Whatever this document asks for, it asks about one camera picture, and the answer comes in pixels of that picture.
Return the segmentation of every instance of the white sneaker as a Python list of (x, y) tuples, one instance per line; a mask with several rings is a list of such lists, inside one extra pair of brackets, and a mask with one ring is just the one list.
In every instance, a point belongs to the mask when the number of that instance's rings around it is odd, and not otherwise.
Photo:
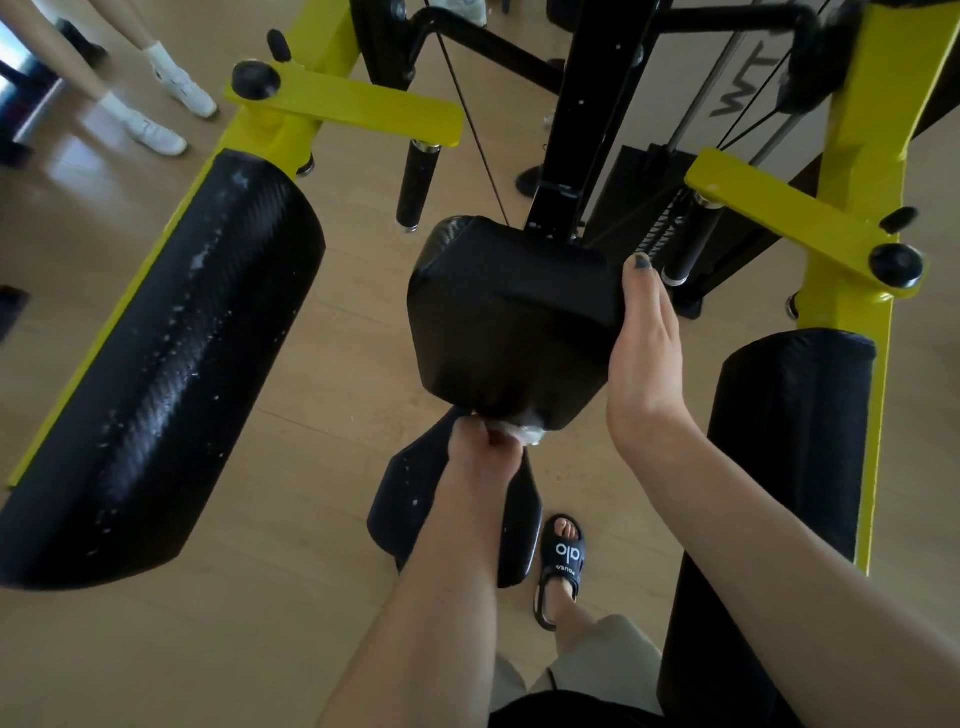
[(481, 28), (487, 25), (487, 0), (430, 0), (430, 5), (456, 12)]
[(186, 139), (166, 127), (161, 127), (139, 111), (133, 111), (130, 118), (124, 121), (123, 127), (130, 136), (159, 155), (179, 157), (186, 151)]
[(190, 113), (208, 119), (217, 112), (217, 102), (206, 91), (200, 88), (190, 74), (182, 68), (167, 74), (155, 68), (156, 79), (160, 81), (167, 93), (190, 109)]

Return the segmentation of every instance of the gym machine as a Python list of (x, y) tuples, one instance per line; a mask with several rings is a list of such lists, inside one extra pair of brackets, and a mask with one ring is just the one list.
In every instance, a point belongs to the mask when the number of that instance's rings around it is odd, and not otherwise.
[[(456, 105), (408, 91), (439, 34), (559, 94), (540, 189), (522, 230), (478, 216), (430, 233), (407, 305), (420, 377), (450, 412), (391, 462), (368, 520), (409, 555), (461, 414), (561, 429), (604, 385), (623, 321), (628, 247), (597, 243), (586, 201), (659, 36), (792, 34), (779, 109), (832, 96), (817, 196), (715, 149), (679, 178), (652, 155), (644, 241), (680, 288), (728, 211), (807, 249), (797, 329), (725, 363), (709, 438), (866, 571), (893, 302), (925, 259), (900, 242), (906, 150), (960, 28), (960, 2), (848, 2), (826, 23), (801, 5), (674, 10), (590, 0), (564, 71), (443, 10), (402, 0), (308, 0), (271, 61), (233, 69), (241, 105), (14, 471), (0, 512), (0, 583), (76, 589), (175, 558), (201, 515), (324, 256), (298, 189), (325, 122), (410, 138), (397, 221), (420, 223)], [(363, 57), (371, 84), (348, 79)], [(499, 581), (528, 573), (540, 529), (529, 462), (510, 486)], [(660, 704), (678, 725), (795, 725), (696, 565), (684, 557)]]

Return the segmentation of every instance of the black slide sandal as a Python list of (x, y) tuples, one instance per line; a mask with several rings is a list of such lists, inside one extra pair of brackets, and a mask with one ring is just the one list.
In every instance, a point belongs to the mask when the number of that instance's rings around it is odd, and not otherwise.
[[(557, 535), (557, 520), (564, 519), (573, 523), (577, 529), (577, 538), (574, 541)], [(558, 513), (551, 516), (543, 527), (540, 536), (540, 584), (537, 586), (537, 596), (534, 600), (534, 617), (547, 632), (556, 632), (557, 625), (546, 620), (543, 615), (543, 592), (550, 579), (566, 579), (573, 587), (573, 598), (576, 600), (580, 593), (580, 574), (584, 570), (584, 561), (587, 557), (587, 542), (584, 539), (584, 529), (576, 520), (568, 515)]]

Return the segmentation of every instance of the shorts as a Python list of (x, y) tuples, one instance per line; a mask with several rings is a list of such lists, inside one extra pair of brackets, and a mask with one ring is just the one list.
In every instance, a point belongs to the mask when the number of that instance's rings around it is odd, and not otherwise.
[(546, 669), (533, 688), (508, 660), (497, 655), (490, 710), (497, 711), (528, 692), (582, 692), (618, 705), (663, 715), (657, 701), (660, 651), (629, 619), (600, 619), (589, 632)]

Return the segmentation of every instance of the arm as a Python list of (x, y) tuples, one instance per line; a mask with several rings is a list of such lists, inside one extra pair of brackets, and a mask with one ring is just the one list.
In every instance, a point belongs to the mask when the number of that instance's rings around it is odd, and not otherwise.
[(318, 728), (487, 725), (500, 529), (522, 448), (471, 417), (449, 453), (414, 552)]
[(631, 264), (624, 289), (614, 443), (798, 717), (811, 727), (960, 725), (956, 644), (881, 594), (700, 432), (660, 279)]

